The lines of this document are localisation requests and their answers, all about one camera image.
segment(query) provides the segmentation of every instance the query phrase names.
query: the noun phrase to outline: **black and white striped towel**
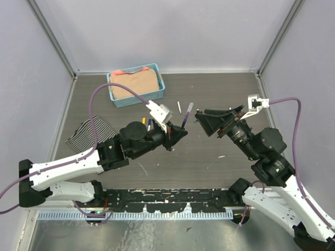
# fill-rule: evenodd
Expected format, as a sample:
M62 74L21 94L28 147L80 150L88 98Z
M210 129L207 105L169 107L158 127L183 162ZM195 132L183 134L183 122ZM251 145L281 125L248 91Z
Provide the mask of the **black and white striped towel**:
M94 125L98 135L98 143L113 138L117 132L100 116L93 117ZM91 121L88 119L81 124L66 144L76 153L84 152L94 145L94 135L92 131Z

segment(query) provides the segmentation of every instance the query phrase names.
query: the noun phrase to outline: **scratch on table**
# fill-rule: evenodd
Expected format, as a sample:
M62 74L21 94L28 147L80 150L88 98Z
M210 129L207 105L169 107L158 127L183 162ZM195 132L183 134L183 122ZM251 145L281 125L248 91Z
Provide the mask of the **scratch on table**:
M143 170L145 171L146 175L148 175L147 171L145 170L145 168L138 162L138 164L143 168Z

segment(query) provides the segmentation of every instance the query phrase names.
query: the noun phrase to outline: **robotic arm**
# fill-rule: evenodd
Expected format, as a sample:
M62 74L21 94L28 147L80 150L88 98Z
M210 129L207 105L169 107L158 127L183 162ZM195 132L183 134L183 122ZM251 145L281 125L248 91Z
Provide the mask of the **robotic arm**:
M46 200L76 200L92 206L98 205L105 199L100 182L94 180L87 183L74 183L64 180L129 165L129 158L136 159L160 145L171 151L172 146L188 132L170 122L173 113L166 106L158 106L149 101L147 107L154 118L153 128L150 131L147 131L147 127L141 122L131 122L114 138L98 144L96 150L81 161L78 159L92 149L48 163L34 164L28 159L21 161L19 163L20 177L33 172L39 174L19 183L20 207L37 206ZM45 167L74 159L77 161L73 164L40 172Z
M306 197L302 196L294 168L281 155L287 145L279 130L265 128L255 135L244 120L257 114L263 107L269 107L269 100L252 95L248 97L248 107L249 111L244 114L243 106L239 106L233 110L206 109L195 117L208 136L215 132L218 138L227 135L250 161L257 161L251 166L257 178L268 187L271 186L288 207L260 193L241 178L229 189L232 200L236 203L243 201L269 216L294 236L296 244L303 250L335 250L335 220L324 212L308 192ZM321 220L306 198L332 227Z

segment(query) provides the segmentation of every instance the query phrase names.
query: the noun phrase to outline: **white wall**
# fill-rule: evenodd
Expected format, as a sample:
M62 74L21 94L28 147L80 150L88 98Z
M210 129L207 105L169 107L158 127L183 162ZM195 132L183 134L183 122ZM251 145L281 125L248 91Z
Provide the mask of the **white wall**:
M297 136L301 178L335 218L335 1L307 0L263 74L270 98L299 97ZM284 140L291 144L296 103L273 107Z
M293 0L37 0L72 64L259 69Z
M0 190L18 178L18 163L48 159L71 77L22 0L0 1ZM18 203L18 185L0 210ZM0 215L0 249L14 250L23 209Z

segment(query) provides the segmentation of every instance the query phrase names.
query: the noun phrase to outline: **blue basket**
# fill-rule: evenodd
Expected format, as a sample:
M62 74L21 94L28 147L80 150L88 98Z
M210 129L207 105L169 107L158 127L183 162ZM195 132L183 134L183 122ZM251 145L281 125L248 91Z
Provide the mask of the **blue basket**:
M157 64L146 64L146 65L141 65L141 66L137 66L137 67L133 67L133 68L128 68L128 69L125 69L125 70L122 70L122 71L124 71L124 72L137 72L140 69L142 69L144 66L155 70L156 75L157 75L157 79L158 79L159 90L155 90L154 92L149 92L149 93L143 93L140 96L147 99L147 100L154 100L154 99L163 98L165 85L164 85L164 81L162 79L161 74L159 74L159 68L158 68ZM109 72L107 74L108 83L110 83L109 77L110 77L111 74L112 74L112 72ZM131 106L131 105L135 105L135 104L138 104L138 103L142 102L135 96L115 99L114 96L113 96L113 93L111 92L111 88L109 88L109 95L110 95L111 101L114 102L114 104L117 108L124 107L124 106Z

